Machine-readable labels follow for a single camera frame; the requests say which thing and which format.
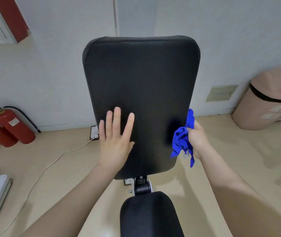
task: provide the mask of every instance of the finger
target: finger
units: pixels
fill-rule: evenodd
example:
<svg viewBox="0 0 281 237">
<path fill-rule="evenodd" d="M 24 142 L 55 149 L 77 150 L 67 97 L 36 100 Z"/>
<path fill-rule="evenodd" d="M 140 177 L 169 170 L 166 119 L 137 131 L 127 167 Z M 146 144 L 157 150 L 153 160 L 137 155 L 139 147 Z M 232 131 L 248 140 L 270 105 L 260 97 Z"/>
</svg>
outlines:
<svg viewBox="0 0 281 237">
<path fill-rule="evenodd" d="M 134 125 L 134 119 L 135 116 L 133 113 L 130 113 L 127 119 L 127 123 L 122 135 L 122 139 L 125 141 L 129 142 L 129 139 L 131 138 L 132 130 L 133 130 L 133 125 Z"/>
<path fill-rule="evenodd" d="M 119 138 L 121 136 L 121 109 L 119 107 L 114 108 L 113 114 L 113 138 Z"/>
<path fill-rule="evenodd" d="M 131 153 L 131 150 L 132 150 L 134 144 L 135 144 L 134 141 L 132 141 L 128 144 L 128 153 Z"/>
<path fill-rule="evenodd" d="M 201 129 L 202 126 L 198 123 L 198 121 L 194 120 L 194 129 Z"/>
<path fill-rule="evenodd" d="M 112 138 L 112 111 L 108 111 L 106 114 L 106 123 L 105 123 L 105 134 L 106 138 Z"/>
<path fill-rule="evenodd" d="M 99 136 L 101 143 L 105 142 L 104 120 L 101 120 L 99 123 Z"/>
</svg>

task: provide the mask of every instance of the blue cloth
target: blue cloth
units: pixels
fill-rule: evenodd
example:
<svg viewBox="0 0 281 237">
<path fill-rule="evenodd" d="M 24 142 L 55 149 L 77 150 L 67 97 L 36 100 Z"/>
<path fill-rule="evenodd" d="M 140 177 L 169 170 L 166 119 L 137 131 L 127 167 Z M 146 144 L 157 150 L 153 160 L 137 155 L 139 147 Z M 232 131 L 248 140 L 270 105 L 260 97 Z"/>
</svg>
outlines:
<svg viewBox="0 0 281 237">
<path fill-rule="evenodd" d="M 172 140 L 173 152 L 171 153 L 170 158 L 173 158 L 174 156 L 178 156 L 181 150 L 184 150 L 185 153 L 189 152 L 189 154 L 191 155 L 190 167 L 192 167 L 194 165 L 193 147 L 191 146 L 188 140 L 187 127 L 191 129 L 194 128 L 194 116 L 193 116 L 192 109 L 189 109 L 185 127 L 179 127 L 178 130 L 176 130 L 173 135 L 173 140 Z"/>
</svg>

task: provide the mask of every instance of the carbon fiber texture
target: carbon fiber texture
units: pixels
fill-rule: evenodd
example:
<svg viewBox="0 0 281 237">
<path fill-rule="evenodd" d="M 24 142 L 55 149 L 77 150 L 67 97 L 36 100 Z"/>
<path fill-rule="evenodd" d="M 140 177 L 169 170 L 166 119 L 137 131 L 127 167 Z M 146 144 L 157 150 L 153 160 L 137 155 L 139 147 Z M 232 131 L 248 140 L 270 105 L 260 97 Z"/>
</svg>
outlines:
<svg viewBox="0 0 281 237">
<path fill-rule="evenodd" d="M 135 145 L 115 179 L 171 169 L 173 133 L 185 125 L 200 62 L 197 43 L 184 36 L 104 37 L 88 43 L 84 71 L 97 123 L 108 110 L 122 110 L 123 132 L 135 114 Z"/>
<path fill-rule="evenodd" d="M 170 198 L 160 191 L 128 198 L 120 229 L 121 237 L 184 237 Z"/>
</svg>

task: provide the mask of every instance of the trash can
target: trash can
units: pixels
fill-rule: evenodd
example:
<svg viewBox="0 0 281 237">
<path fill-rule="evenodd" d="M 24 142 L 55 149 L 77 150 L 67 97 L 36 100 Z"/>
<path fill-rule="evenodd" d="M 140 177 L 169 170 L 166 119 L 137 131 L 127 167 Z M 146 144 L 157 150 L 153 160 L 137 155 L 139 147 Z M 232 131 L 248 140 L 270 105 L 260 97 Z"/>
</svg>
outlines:
<svg viewBox="0 0 281 237">
<path fill-rule="evenodd" d="M 281 68 L 265 71 L 250 87 L 232 115 L 245 130 L 261 130 L 281 117 Z"/>
</svg>

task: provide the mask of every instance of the white cable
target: white cable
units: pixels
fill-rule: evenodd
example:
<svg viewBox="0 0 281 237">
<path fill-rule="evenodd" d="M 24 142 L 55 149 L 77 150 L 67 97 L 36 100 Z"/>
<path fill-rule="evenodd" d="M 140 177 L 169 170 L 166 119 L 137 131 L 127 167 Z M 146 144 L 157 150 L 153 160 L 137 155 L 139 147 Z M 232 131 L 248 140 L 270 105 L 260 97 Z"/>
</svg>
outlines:
<svg viewBox="0 0 281 237">
<path fill-rule="evenodd" d="M 79 148 L 77 148 L 77 149 L 74 149 L 74 150 L 67 151 L 67 152 L 65 152 L 64 154 L 67 154 L 67 153 L 69 153 L 69 152 L 72 152 L 72 151 L 75 151 L 75 150 L 79 150 L 79 149 L 81 149 L 82 147 L 85 147 L 91 140 L 89 140 L 89 141 L 88 141 L 86 144 L 84 144 L 83 146 L 81 146 L 81 147 L 79 147 Z M 32 188 L 31 188 L 31 189 L 29 190 L 29 192 L 27 193 L 27 195 L 26 195 L 26 197 L 25 197 L 25 200 L 24 200 L 24 202 L 23 202 L 23 205 L 22 205 L 22 207 L 20 208 L 20 211 L 17 213 L 17 215 L 16 215 L 15 218 L 12 220 L 12 222 L 10 223 L 10 225 L 9 225 L 4 231 L 2 231 L 2 232 L 0 233 L 0 235 L 2 235 L 5 231 L 7 231 L 7 230 L 12 226 L 13 222 L 16 220 L 16 218 L 18 217 L 18 215 L 20 214 L 20 212 L 23 210 L 23 207 L 24 207 L 26 201 L 28 200 L 28 198 L 29 198 L 29 196 L 30 196 L 30 194 L 31 194 L 31 192 L 32 192 L 32 190 L 33 190 L 33 188 L 34 188 L 34 186 L 37 184 L 37 182 L 39 181 L 39 179 L 41 178 L 41 176 L 43 175 L 43 173 L 44 173 L 48 168 L 50 168 L 53 164 L 55 164 L 64 154 L 62 154 L 61 156 L 59 156 L 53 163 L 51 163 L 48 167 L 46 167 L 46 168 L 43 170 L 43 172 L 40 174 L 39 178 L 35 181 L 34 185 L 32 186 Z"/>
</svg>

